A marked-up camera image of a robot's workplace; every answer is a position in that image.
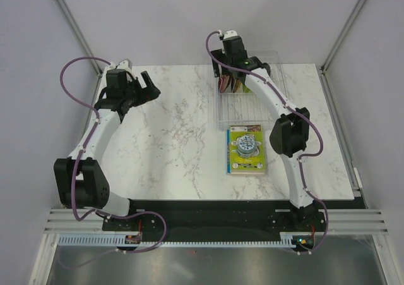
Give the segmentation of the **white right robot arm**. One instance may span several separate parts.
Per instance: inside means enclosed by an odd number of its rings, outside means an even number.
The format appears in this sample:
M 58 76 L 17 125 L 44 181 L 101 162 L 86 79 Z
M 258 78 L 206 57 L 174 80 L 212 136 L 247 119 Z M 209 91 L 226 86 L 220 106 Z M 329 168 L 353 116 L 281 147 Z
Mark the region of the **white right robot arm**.
M 274 119 L 269 142 L 280 155 L 287 175 L 291 203 L 289 223 L 296 230 L 304 230 L 317 212 L 315 196 L 304 175 L 304 158 L 317 157 L 324 148 L 321 134 L 310 120 L 310 112 L 287 99 L 271 79 L 269 64 L 256 56 L 249 57 L 236 31 L 210 33 L 205 47 L 215 76 L 226 74 L 239 80 L 266 106 Z

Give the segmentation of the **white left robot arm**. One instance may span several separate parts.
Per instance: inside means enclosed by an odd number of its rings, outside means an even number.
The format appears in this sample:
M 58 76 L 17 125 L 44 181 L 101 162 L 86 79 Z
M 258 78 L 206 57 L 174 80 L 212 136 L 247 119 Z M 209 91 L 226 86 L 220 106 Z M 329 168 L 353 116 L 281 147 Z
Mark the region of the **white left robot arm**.
M 110 189 L 100 166 L 106 148 L 125 115 L 133 107 L 155 100 L 161 91 L 147 71 L 141 72 L 145 85 L 139 83 L 129 68 L 105 72 L 106 86 L 92 107 L 92 127 L 79 145 L 65 159 L 54 163 L 54 174 L 61 203 L 69 209 L 91 208 L 117 216 L 125 230 L 138 225 L 138 214 L 129 209 L 130 201 Z

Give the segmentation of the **red floral plate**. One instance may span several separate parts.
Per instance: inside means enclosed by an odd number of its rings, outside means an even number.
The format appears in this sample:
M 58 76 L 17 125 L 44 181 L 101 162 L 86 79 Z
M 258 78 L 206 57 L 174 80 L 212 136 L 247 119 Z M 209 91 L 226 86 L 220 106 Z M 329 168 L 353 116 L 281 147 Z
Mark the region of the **red floral plate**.
M 218 79 L 218 91 L 220 93 L 224 93 L 226 89 L 229 87 L 232 79 L 229 75 L 223 75 Z

